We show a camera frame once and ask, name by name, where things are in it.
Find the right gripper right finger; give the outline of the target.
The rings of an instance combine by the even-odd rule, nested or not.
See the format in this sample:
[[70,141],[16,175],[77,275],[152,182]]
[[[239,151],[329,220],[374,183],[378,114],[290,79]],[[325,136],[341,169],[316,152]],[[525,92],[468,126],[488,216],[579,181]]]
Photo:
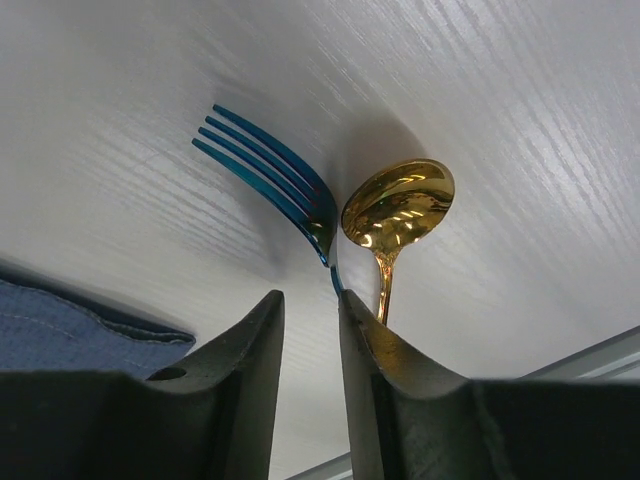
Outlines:
[[635,382],[469,379],[339,297],[357,479],[635,479]]

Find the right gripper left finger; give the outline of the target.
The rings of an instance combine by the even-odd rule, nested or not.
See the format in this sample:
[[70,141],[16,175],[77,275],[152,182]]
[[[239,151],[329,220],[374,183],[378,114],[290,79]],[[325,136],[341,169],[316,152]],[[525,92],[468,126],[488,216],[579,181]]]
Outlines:
[[99,371],[1,377],[5,479],[265,479],[282,292],[146,380]]

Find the blue cloth placemat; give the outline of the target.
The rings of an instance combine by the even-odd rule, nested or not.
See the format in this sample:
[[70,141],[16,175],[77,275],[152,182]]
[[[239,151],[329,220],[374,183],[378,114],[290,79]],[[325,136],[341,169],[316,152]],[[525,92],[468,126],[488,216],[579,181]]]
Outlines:
[[73,295],[1,281],[3,371],[122,371],[146,378],[195,337]]

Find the blue handled utensil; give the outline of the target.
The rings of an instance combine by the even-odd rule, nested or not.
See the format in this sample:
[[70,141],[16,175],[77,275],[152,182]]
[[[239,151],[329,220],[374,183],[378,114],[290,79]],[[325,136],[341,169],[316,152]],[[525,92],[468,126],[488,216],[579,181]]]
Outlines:
[[338,268],[338,208],[320,175],[284,143],[235,112],[215,104],[192,145],[269,201],[309,241],[344,290]]

